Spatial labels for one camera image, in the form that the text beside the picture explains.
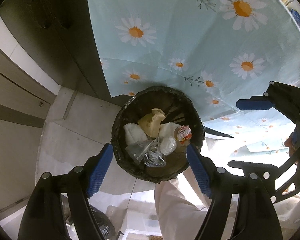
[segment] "blue object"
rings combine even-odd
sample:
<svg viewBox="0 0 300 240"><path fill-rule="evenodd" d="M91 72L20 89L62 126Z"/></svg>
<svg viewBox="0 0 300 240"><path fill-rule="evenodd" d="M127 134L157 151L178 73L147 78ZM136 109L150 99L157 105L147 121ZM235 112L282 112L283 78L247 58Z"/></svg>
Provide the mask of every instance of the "blue object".
<svg viewBox="0 0 300 240"><path fill-rule="evenodd" d="M300 14L294 9L291 9L290 13L292 14L293 18L296 20L296 22L300 28Z"/></svg>
<svg viewBox="0 0 300 240"><path fill-rule="evenodd" d="M201 192L211 198L210 177L203 166L202 158L197 148L189 144L186 150L186 156Z"/></svg>
<svg viewBox="0 0 300 240"><path fill-rule="evenodd" d="M275 107L269 100L239 99L236 103L240 110L268 110Z"/></svg>
<svg viewBox="0 0 300 240"><path fill-rule="evenodd" d="M107 144L105 146L106 147L103 148L102 151L99 153L101 157L89 178L89 186L87 189L88 198L91 198L93 194L99 191L102 181L112 161L112 157L113 157L112 145Z"/></svg>

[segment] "white tissue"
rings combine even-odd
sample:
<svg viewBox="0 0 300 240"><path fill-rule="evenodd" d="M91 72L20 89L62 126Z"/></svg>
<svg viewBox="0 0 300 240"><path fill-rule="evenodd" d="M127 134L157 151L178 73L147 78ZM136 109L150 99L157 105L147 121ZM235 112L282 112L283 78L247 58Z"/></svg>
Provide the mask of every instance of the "white tissue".
<svg viewBox="0 0 300 240"><path fill-rule="evenodd" d="M180 127L181 127L180 124L177 124L174 122L168 122L165 124L161 124L160 130L159 130L159 138L164 138L164 137L169 137L169 136L174 137L174 131L176 129L179 129Z"/></svg>
<svg viewBox="0 0 300 240"><path fill-rule="evenodd" d="M135 123L127 123L123 127L126 132L126 144L130 145L136 142L144 142L147 141L147 135L141 129L141 127Z"/></svg>

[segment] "daisy print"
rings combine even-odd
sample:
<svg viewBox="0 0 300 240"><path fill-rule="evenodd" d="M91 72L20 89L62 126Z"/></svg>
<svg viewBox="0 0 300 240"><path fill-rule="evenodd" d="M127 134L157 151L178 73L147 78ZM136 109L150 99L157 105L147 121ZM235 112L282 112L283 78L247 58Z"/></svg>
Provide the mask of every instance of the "daisy print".
<svg viewBox="0 0 300 240"><path fill-rule="evenodd" d="M102 69L108 69L109 68L109 62L106 59L100 58L100 63Z"/></svg>
<svg viewBox="0 0 300 240"><path fill-rule="evenodd" d="M242 79L246 79L248 74L251 78L257 78L258 76L256 73L261 74L262 70L265 68L265 66L262 65L264 59L255 59L253 53L250 55L245 53L243 56L234 58L233 61L235 63L231 63L229 66L233 68L232 71L234 74L238 75L238 77L242 76Z"/></svg>
<svg viewBox="0 0 300 240"><path fill-rule="evenodd" d="M117 29L123 31L119 33L120 40L122 42L131 42L132 46L136 46L139 42L143 47L146 47L146 42L154 44L155 36L151 34L156 33L155 30L150 30L150 23L141 24L140 18L133 19L132 17L128 18L128 21L125 18L121 18L121 21L124 26L115 26Z"/></svg>
<svg viewBox="0 0 300 240"><path fill-rule="evenodd" d="M205 71L202 71L201 72L201 77L203 79L203 83L202 85L207 89L207 90L210 90L212 88L215 88L218 83L215 82L212 78L212 74L208 74L207 72Z"/></svg>
<svg viewBox="0 0 300 240"><path fill-rule="evenodd" d="M217 98L208 98L207 99L207 103L209 103L210 105L212 105L213 107L218 107L218 106L222 106L222 102L217 99Z"/></svg>
<svg viewBox="0 0 300 240"><path fill-rule="evenodd" d="M128 80L125 80L124 83L125 84L128 84L129 81L142 81L144 80L144 77L142 77L138 72L136 71L129 71L129 70L126 70L124 73L123 73L126 77L128 77Z"/></svg>
<svg viewBox="0 0 300 240"><path fill-rule="evenodd" d="M133 92L133 91L129 91L126 93L127 96L131 96L131 97L134 97L136 95L136 92Z"/></svg>
<svg viewBox="0 0 300 240"><path fill-rule="evenodd" d="M175 69L178 71L186 71L189 68L188 64L186 63L186 60L181 58L170 59L169 66L170 66L170 70Z"/></svg>
<svg viewBox="0 0 300 240"><path fill-rule="evenodd" d="M258 30L257 22L266 25L268 17L256 11L266 7L266 3L259 0L220 0L222 6L220 11L226 12L223 15L225 20L235 18L232 28L240 30L242 22L247 32L253 29Z"/></svg>

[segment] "candy wrapper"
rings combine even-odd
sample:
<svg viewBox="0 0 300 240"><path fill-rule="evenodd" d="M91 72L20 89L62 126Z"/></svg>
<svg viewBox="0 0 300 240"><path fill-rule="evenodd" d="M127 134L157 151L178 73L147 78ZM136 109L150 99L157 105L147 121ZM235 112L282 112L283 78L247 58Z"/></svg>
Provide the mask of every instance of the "candy wrapper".
<svg viewBox="0 0 300 240"><path fill-rule="evenodd" d="M190 140L192 137L191 129L188 125L183 125L180 127L177 133L177 140L184 144L186 140Z"/></svg>

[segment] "black trash bag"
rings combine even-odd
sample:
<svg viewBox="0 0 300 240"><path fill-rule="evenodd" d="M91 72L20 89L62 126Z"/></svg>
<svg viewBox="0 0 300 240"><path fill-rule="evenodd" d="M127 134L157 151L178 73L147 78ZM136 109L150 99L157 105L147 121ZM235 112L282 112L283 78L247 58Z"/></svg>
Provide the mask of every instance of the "black trash bag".
<svg viewBox="0 0 300 240"><path fill-rule="evenodd" d="M204 140L204 130L201 119L193 106L192 101L181 91L164 86L154 86L137 93L117 114L112 126L114 156L118 165L132 176L154 183L167 181L176 177L189 167L186 153L171 153L166 156L167 165L161 168L146 167L143 162L136 164L125 151L125 131L127 123L138 123L144 115L151 113L151 109L159 108L166 114L161 122L174 122L180 125L189 125L192 132L191 143L200 150Z"/></svg>
<svg viewBox="0 0 300 240"><path fill-rule="evenodd" d="M111 239L115 236L115 229L109 218L100 210L96 209L95 207L91 206L91 211L93 213L93 216L97 222L97 225L105 239ZM70 214L70 209L68 210L68 213L65 214L66 216L66 223L69 225L73 224L73 220Z"/></svg>

